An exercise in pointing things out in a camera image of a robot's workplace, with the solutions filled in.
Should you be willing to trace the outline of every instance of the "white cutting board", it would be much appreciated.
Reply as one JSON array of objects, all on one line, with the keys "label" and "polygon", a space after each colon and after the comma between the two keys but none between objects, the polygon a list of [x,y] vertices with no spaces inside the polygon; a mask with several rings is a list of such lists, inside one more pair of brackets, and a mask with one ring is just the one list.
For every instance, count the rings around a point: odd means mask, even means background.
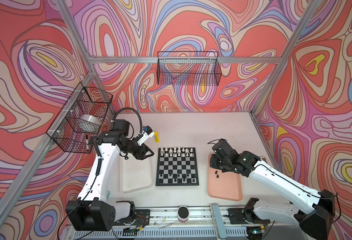
[{"label": "white cutting board", "polygon": [[151,187],[153,185],[151,157],[144,160],[137,160],[131,154],[128,154],[128,157],[129,159],[125,160],[120,156],[120,191],[129,193]]}]

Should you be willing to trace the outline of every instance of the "colorful wall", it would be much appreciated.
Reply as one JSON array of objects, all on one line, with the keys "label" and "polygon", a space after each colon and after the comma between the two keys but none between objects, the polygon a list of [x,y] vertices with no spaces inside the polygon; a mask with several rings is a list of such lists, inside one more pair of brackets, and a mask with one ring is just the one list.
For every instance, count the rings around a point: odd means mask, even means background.
[{"label": "colorful wall", "polygon": [[329,239],[351,240],[352,1],[318,8],[257,119],[279,170],[339,193]]},{"label": "colorful wall", "polygon": [[[0,0],[0,199],[86,74],[54,1]],[[54,145],[0,239],[51,237],[92,161]]]},{"label": "colorful wall", "polygon": [[[305,0],[111,1],[70,4],[93,56],[157,56],[217,50],[220,56],[280,56]],[[273,65],[222,64],[216,86],[158,86],[156,64],[95,65],[113,107],[140,111],[249,111]]]}]

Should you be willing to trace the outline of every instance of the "round container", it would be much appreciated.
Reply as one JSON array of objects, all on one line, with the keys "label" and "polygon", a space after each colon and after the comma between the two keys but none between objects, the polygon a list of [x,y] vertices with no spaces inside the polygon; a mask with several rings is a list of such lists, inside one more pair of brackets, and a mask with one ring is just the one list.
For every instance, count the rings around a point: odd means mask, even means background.
[{"label": "round container", "polygon": [[84,131],[95,131],[96,129],[98,130],[98,127],[101,125],[101,122],[98,118],[96,118],[95,116],[89,115],[89,114],[83,114],[80,119],[87,121],[87,122],[91,122],[96,124],[97,126],[93,125],[93,124],[88,124],[86,122],[82,122],[79,121],[78,122],[78,127],[80,127],[82,130]]},{"label": "round container", "polygon": [[181,206],[177,209],[177,219],[182,222],[186,223],[189,218],[189,209],[185,206]]}]

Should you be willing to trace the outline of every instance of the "yellow chess piece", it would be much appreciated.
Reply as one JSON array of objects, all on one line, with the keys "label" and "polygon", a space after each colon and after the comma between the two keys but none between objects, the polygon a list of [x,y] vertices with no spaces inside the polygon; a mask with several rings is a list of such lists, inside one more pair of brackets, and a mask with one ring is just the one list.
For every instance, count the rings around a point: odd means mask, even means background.
[{"label": "yellow chess piece", "polygon": [[159,133],[158,132],[154,132],[154,140],[156,141],[156,142],[159,142],[160,140],[159,140]]}]

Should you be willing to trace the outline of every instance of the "chessboard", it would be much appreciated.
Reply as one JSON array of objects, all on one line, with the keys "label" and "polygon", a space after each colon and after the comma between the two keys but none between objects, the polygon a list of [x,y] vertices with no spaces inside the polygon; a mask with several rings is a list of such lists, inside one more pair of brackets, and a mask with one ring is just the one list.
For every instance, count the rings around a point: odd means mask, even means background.
[{"label": "chessboard", "polygon": [[159,148],[156,186],[199,185],[194,147]]}]

